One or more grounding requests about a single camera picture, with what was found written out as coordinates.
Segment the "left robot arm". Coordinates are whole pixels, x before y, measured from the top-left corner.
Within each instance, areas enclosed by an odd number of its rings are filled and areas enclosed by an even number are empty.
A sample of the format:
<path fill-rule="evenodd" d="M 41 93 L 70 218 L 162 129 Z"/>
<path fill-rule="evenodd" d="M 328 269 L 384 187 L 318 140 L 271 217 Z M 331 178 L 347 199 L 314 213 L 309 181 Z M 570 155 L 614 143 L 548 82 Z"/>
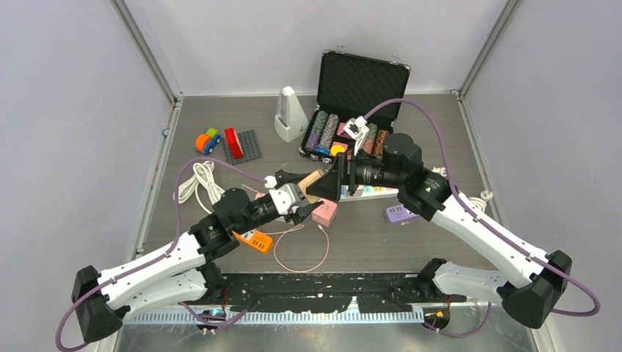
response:
<path fill-rule="evenodd" d="M 319 205 L 309 186 L 323 177 L 279 171 L 269 176 L 267 194 L 251 199 L 240 188 L 229 188 L 213 204 L 212 213 L 174 240 L 138 259 L 99 271 L 89 265 L 76 273 L 71 311 L 76 314 L 85 344 L 118 331 L 141 312 L 203 299 L 215 304 L 225 285 L 214 260 L 236 249 L 238 235 L 283 218 L 300 224 Z"/>

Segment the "orange cube socket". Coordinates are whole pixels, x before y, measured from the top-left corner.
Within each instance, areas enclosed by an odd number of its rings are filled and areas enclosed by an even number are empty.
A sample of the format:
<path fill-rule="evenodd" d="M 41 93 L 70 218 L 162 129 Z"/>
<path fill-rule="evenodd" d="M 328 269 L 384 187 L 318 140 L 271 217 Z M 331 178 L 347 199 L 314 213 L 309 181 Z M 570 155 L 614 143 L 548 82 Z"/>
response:
<path fill-rule="evenodd" d="M 320 180 L 323 175 L 324 171 L 317 169 L 314 172 L 309 173 L 308 176 L 304 177 L 301 181 L 297 183 L 297 186 L 299 187 L 302 195 L 310 204 L 318 202 L 320 200 L 320 197 L 311 195 L 309 193 L 309 187 L 316 181 Z"/>

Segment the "pink cube socket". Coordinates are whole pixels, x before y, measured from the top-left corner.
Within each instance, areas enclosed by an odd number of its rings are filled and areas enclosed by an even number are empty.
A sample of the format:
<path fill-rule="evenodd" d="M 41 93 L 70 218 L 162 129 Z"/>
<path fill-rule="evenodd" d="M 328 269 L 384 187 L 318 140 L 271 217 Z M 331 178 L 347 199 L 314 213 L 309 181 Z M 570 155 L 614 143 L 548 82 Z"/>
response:
<path fill-rule="evenodd" d="M 337 213 L 337 203 L 321 199 L 322 204 L 312 212 L 312 220 L 323 227 L 329 227 Z"/>

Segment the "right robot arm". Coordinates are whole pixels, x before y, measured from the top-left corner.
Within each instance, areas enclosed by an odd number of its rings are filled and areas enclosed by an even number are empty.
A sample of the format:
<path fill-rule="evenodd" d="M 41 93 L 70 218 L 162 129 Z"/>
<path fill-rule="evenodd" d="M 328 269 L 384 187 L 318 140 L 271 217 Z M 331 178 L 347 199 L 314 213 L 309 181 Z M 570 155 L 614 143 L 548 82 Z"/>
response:
<path fill-rule="evenodd" d="M 539 329 L 567 287 L 571 258 L 530 245 L 496 223 L 438 173 L 424 167 L 422 150 L 404 133 L 389 135 L 383 155 L 340 153 L 306 194 L 339 202 L 341 189 L 381 186 L 397 190 L 407 210 L 456 235 L 494 265 L 493 271 L 433 258 L 418 273 L 421 296 L 437 301 L 460 295 L 500 305 L 522 325 Z"/>

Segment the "purple power strip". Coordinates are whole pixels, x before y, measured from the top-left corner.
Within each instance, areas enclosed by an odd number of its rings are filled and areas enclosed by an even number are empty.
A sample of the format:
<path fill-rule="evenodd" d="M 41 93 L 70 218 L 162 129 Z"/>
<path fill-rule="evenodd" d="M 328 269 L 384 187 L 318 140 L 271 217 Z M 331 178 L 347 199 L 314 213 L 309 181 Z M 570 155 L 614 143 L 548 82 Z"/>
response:
<path fill-rule="evenodd" d="M 416 213 L 412 213 L 410 210 L 406 209 L 403 205 L 395 205 L 392 207 L 388 207 L 385 210 L 384 216 L 385 216 L 385 220 L 388 223 L 388 225 L 399 225 L 399 226 L 408 224 L 418 217 Z"/>

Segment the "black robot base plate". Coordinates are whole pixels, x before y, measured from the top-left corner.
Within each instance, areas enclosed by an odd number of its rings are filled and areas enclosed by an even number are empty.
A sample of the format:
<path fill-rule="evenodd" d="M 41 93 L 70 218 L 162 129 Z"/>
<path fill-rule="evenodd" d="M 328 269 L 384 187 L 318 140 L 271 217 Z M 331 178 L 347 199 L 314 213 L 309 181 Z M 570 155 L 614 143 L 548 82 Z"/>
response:
<path fill-rule="evenodd" d="M 415 274 L 225 274 L 224 286 L 201 304 L 227 304 L 237 312 L 344 312 L 356 302 L 362 313 L 406 312 L 413 304 L 446 302 L 421 290 Z"/>

